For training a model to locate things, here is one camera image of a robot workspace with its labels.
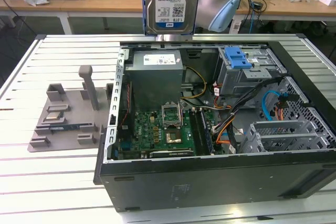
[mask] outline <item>open computer tower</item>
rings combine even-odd
[[[280,43],[121,44],[97,172],[117,211],[306,198],[335,109]]]

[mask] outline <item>metal workbench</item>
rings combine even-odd
[[[336,106],[336,68],[296,35],[196,35],[197,40],[279,41]],[[92,182],[97,149],[29,153],[27,145],[50,83],[82,88],[80,65],[92,65],[96,87],[111,82],[121,41],[141,35],[55,35],[36,39],[0,89],[0,223],[335,223],[336,182],[307,199],[118,214]]]

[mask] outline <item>wd hard drive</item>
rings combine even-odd
[[[143,0],[145,34],[192,34],[198,0]]]

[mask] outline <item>blue drive bay latch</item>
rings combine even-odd
[[[232,68],[251,68],[252,64],[246,59],[246,55],[239,47],[225,47],[225,55],[231,62]]]

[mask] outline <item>yellow cable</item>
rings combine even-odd
[[[197,98],[197,97],[200,97],[202,94],[205,93],[206,91],[206,82],[205,82],[205,79],[201,76],[201,74],[199,72],[197,72],[195,69],[193,69],[192,67],[186,67],[186,68],[189,68],[191,70],[193,70],[203,81],[204,83],[204,87],[203,87],[203,90],[201,91],[201,93],[199,94],[196,94],[196,95],[193,95],[191,97],[181,97],[181,99],[192,99],[192,98]]]

